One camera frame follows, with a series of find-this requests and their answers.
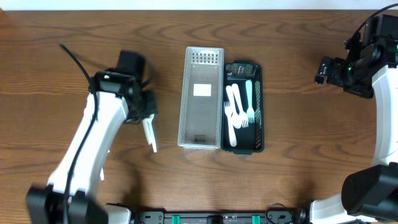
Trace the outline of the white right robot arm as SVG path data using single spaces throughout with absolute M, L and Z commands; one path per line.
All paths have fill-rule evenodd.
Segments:
M 310 223 L 397 221 L 397 42 L 379 41 L 346 60 L 325 57 L 314 82 L 376 99 L 376 147 L 369 168 L 347 176 L 339 194 L 311 203 Z

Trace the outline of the white plastic fork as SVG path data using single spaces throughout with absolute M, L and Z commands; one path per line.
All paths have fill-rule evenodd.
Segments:
M 238 106 L 238 109 L 239 109 L 239 118 L 241 120 L 241 127 L 242 128 L 247 128 L 248 125 L 249 125 L 249 121 L 248 121 L 247 114 L 243 110 L 239 87 L 238 87 L 238 85 L 236 83 L 232 84 L 231 87 L 233 89 L 233 94 L 234 94 L 234 97 L 235 97 L 235 100 L 237 102 L 237 106 Z
M 232 122 L 232 109 L 231 109 L 231 105 L 228 101 L 224 102 L 224 113 L 227 117 L 227 121 L 228 121 L 228 136 L 229 136 L 229 144 L 231 147 L 236 147 L 237 146 L 237 139 L 236 139 L 236 135 L 234 132 L 234 126 L 233 126 L 233 122 Z

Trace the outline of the pale green plastic fork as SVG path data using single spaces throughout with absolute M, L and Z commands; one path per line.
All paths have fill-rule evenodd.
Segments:
M 245 82 L 245 87 L 246 87 L 246 95 L 247 95 L 247 100 L 248 100 L 248 109 L 246 111 L 246 114 L 248 116 L 248 120 L 250 123 L 254 123 L 254 109 L 252 107 L 252 81 L 251 80 L 246 80 Z

